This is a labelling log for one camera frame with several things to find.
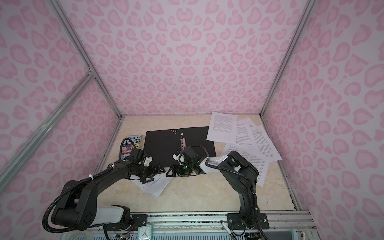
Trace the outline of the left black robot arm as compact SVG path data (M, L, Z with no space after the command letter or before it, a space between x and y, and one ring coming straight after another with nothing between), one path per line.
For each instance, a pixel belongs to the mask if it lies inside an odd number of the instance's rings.
M89 175L80 181L68 181L61 194L53 200L43 215L42 226L49 233L85 231L95 226L115 224L125 230L134 228L130 208L121 205L98 207L98 196L116 182L135 176L141 184L154 181L155 176L165 173L152 157L134 147L127 157L119 157L106 170Z

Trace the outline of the black file folder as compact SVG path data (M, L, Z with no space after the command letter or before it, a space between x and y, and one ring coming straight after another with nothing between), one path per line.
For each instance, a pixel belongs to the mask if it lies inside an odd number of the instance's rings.
M153 163L169 168L177 163L173 155L181 151L181 139L184 138L187 147L201 145L208 151L209 156L216 157L214 142L207 140L208 130L208 127L192 127L147 131L144 152L153 158Z

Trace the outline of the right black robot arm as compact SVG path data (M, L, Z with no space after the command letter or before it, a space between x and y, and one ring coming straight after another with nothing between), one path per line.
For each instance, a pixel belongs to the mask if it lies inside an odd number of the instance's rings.
M237 151L230 151L221 158L210 156L205 147L186 147L177 156L177 163L166 173L166 177L194 177L214 171L221 173L231 187L239 194L240 220L246 229L262 230L256 186L259 171Z

